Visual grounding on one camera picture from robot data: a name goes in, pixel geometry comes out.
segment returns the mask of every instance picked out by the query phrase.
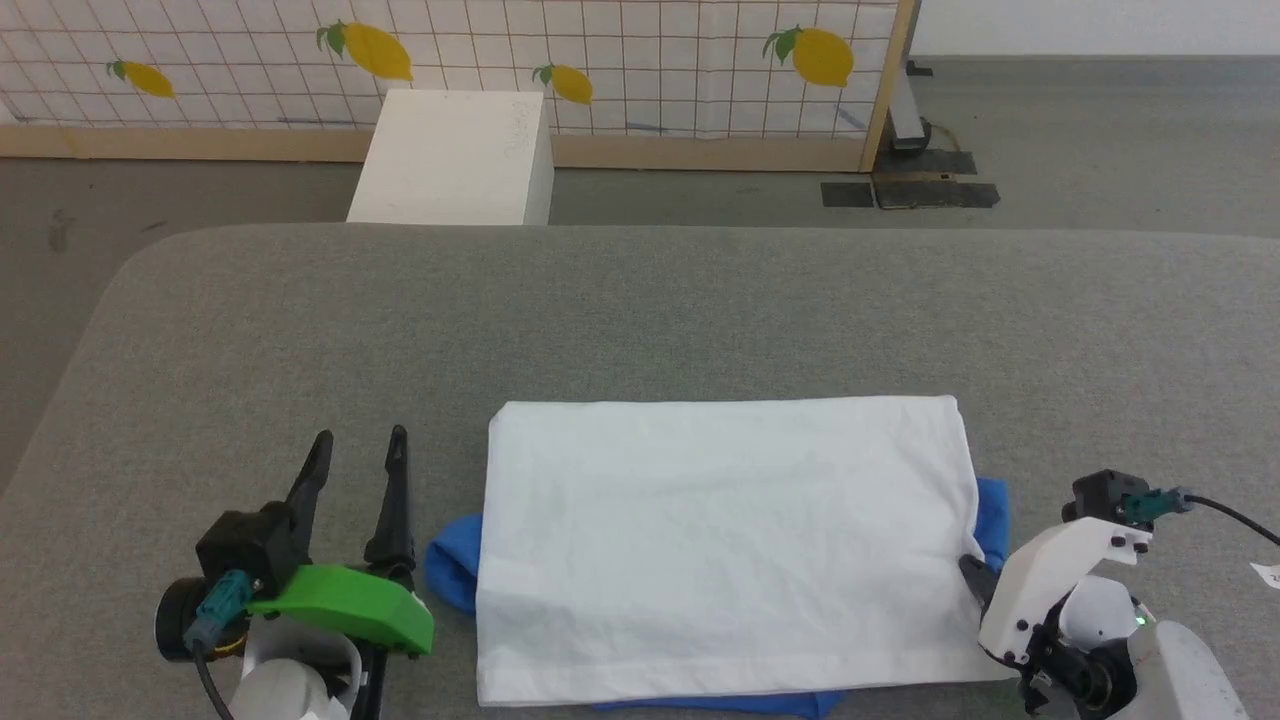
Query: blue fabric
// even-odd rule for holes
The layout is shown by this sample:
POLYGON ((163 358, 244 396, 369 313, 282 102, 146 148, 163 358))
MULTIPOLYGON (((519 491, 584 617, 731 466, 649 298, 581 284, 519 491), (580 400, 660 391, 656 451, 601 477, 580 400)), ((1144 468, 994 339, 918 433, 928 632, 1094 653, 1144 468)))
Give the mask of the blue fabric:
MULTIPOLYGON (((475 618, 476 577, 480 570, 481 516, 467 515, 444 528, 422 559, 426 587, 440 600, 475 618)), ((1011 525, 1009 488, 1002 480, 978 478, 978 521, 974 539, 987 556, 987 564, 998 571, 1009 555, 1011 525)), ((596 710, 623 707, 687 707, 695 710, 732 710, 758 715, 795 715, 805 720, 822 720, 849 691, 817 693, 783 693, 732 697, 669 697, 607 702, 596 710)))

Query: white foam block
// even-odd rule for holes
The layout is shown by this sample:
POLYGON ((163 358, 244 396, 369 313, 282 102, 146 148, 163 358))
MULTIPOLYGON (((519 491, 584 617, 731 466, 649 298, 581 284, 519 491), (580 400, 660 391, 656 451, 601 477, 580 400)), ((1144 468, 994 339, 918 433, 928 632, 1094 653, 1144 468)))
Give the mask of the white foam block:
POLYGON ((347 222, 545 225, 553 173, 541 94, 392 90, 347 222))

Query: lemon print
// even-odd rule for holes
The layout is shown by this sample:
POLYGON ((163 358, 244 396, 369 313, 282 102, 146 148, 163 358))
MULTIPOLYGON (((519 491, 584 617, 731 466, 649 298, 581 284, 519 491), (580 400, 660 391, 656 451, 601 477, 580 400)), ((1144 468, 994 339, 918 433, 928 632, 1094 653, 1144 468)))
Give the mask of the lemon print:
POLYGON ((556 94, 570 102, 577 102, 579 105, 591 104, 591 94, 594 92, 591 90, 591 81, 577 68, 568 65, 543 65, 534 70, 534 77, 543 81, 543 85, 550 83, 556 88, 556 94))
POLYGON ((316 47, 320 47, 321 40, 339 56, 346 49, 357 65, 378 77, 413 79, 408 70, 408 53, 404 51, 404 46, 376 27, 338 20, 316 31, 316 47))
POLYGON ((787 55, 795 51, 792 60, 796 72, 806 82, 814 85, 829 85, 832 87, 845 87, 849 85, 849 73, 854 72, 854 51, 849 44, 835 33, 822 28, 796 26, 788 31, 774 32, 764 41, 764 53, 769 53, 769 46, 778 55, 778 61, 785 61, 787 55))
POLYGON ((116 60, 106 64, 106 72, 120 79, 129 81, 133 83, 133 87, 137 87, 147 95, 155 95, 156 97, 173 97, 173 85, 169 82, 169 78, 164 77, 164 73, 150 65, 116 60))

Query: white towel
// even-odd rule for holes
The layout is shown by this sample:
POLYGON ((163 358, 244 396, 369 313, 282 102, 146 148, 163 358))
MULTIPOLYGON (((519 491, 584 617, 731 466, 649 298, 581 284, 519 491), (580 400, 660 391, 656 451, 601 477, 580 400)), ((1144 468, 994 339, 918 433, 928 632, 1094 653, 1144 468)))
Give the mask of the white towel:
POLYGON ((1007 678, 956 566, 977 510, 952 397, 511 402, 480 705, 1007 678))

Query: white sticker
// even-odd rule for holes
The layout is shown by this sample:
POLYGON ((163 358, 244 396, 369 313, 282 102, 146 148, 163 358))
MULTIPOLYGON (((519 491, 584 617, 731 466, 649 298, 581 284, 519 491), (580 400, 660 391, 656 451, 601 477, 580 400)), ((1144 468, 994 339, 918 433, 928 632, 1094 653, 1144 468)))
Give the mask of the white sticker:
POLYGON ((1262 582, 1280 591, 1280 565, 1272 565, 1267 568, 1266 565, 1258 565, 1257 562, 1249 562, 1254 570, 1262 575, 1262 582))

